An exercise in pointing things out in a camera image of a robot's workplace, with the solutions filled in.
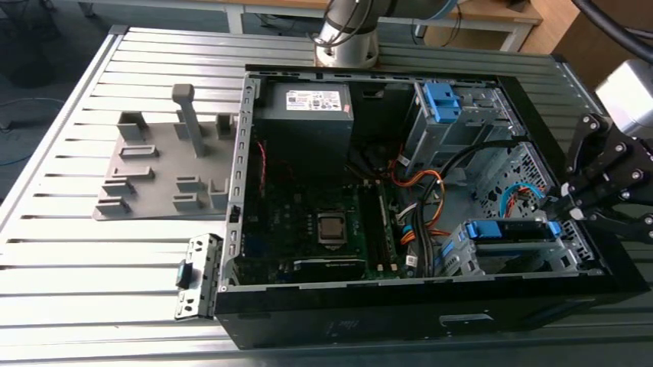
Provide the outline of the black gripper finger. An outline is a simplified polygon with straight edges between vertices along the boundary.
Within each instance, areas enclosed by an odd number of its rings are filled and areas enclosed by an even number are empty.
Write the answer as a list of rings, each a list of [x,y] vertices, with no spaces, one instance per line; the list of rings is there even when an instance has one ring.
[[[627,242],[651,244],[651,194],[622,192],[598,198],[587,193],[573,204],[593,227]]]
[[[611,121],[594,113],[579,118],[565,161],[565,182],[551,196],[539,201],[549,219],[583,220],[573,200],[583,194],[598,198],[615,196],[615,163],[626,152],[618,142],[621,130]]]

